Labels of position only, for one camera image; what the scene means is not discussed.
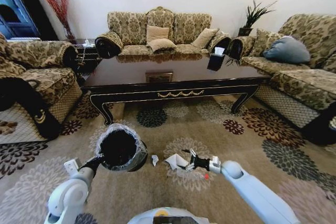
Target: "potted plant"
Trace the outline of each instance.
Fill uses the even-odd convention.
[[[253,7],[247,6],[247,12],[246,17],[247,21],[244,27],[241,27],[239,29],[238,36],[248,36],[253,28],[251,26],[264,14],[274,12],[274,10],[268,10],[272,5],[276,3],[273,2],[272,4],[269,4],[265,7],[260,7],[261,2],[259,4],[256,3],[255,0],[253,0]]]
[[[46,1],[52,7],[59,21],[62,23],[67,39],[74,40],[75,37],[72,34],[68,23],[69,0],[46,0]]]

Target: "blue pillow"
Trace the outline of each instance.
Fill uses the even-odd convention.
[[[271,48],[264,51],[263,54],[266,59],[284,63],[299,64],[310,61],[310,54],[306,46],[289,36],[275,41]]]

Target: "lattice sofa base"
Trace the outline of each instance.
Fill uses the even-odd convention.
[[[318,111],[268,85],[261,85],[255,96],[299,128],[304,127],[320,115]]]
[[[62,123],[81,95],[82,91],[75,82],[68,92],[49,108],[49,111],[58,122]],[[38,133],[37,127],[27,111],[18,103],[15,103],[10,109],[0,112],[0,120],[17,123],[16,126],[12,126],[13,133],[3,132],[0,134],[0,144],[46,140]]]

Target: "tissue box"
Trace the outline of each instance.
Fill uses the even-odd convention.
[[[223,60],[225,58],[225,55],[216,55],[216,54],[210,54],[208,69],[218,71],[222,64]]]

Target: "table leg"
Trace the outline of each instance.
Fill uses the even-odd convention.
[[[237,101],[232,105],[231,112],[232,114],[237,114],[239,112],[240,107],[250,99],[259,89],[259,85],[249,86],[249,89],[246,93],[241,94],[241,96],[237,99]]]
[[[107,108],[105,103],[100,99],[99,96],[90,95],[90,101],[92,105],[102,114],[105,118],[105,125],[109,126],[113,123],[113,115],[110,110]]]

